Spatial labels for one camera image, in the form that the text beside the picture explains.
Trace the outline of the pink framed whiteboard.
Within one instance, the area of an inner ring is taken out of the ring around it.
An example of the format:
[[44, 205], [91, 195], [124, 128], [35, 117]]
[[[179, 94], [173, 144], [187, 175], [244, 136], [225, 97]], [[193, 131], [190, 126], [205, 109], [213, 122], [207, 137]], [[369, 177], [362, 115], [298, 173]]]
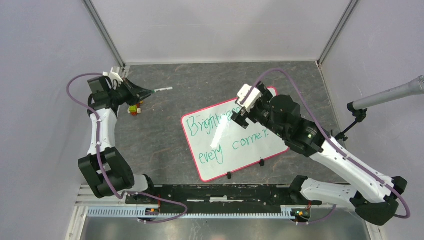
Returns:
[[285, 143], [259, 123], [242, 128], [231, 120], [240, 106], [229, 99], [180, 119], [199, 178], [209, 182], [289, 151]]

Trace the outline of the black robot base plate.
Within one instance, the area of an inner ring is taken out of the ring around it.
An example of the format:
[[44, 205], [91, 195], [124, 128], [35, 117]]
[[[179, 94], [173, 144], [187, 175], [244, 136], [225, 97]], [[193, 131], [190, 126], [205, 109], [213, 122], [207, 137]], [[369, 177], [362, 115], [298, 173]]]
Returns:
[[319, 206], [288, 185], [278, 184], [164, 184], [155, 185], [149, 194], [130, 194], [128, 205], [157, 205], [161, 214], [277, 214], [281, 206]]

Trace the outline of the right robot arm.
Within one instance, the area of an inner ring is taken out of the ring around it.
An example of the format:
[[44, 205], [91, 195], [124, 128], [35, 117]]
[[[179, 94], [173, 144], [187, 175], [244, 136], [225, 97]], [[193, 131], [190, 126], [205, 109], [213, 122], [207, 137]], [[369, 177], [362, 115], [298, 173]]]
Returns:
[[344, 149], [326, 131], [301, 116], [301, 107], [288, 95], [273, 96], [263, 83], [245, 84], [237, 93], [240, 110], [232, 120], [242, 128], [258, 123], [282, 139], [295, 153], [336, 173], [345, 184], [297, 176], [289, 187], [295, 204], [329, 203], [353, 210], [364, 221], [383, 226], [396, 216], [407, 181], [384, 175]]

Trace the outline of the green capped whiteboard marker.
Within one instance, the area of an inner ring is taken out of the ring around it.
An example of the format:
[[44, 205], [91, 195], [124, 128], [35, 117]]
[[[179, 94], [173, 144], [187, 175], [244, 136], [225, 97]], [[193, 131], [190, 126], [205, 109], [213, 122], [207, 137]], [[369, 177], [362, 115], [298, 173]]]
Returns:
[[157, 89], [152, 90], [152, 93], [158, 93], [158, 92], [164, 92], [164, 91], [171, 91], [173, 89], [174, 88], [172, 86], [171, 87], [164, 87], [164, 88], [157, 88]]

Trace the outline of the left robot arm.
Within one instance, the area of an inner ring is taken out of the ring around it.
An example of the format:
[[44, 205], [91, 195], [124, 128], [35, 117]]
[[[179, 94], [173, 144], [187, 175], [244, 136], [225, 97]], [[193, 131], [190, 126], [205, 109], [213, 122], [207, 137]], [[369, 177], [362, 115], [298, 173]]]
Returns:
[[131, 167], [116, 148], [119, 109], [124, 104], [140, 103], [153, 91], [112, 72], [95, 74], [87, 83], [91, 94], [82, 106], [90, 117], [92, 134], [87, 155], [78, 160], [78, 168], [97, 198], [118, 196], [119, 191], [135, 184]]

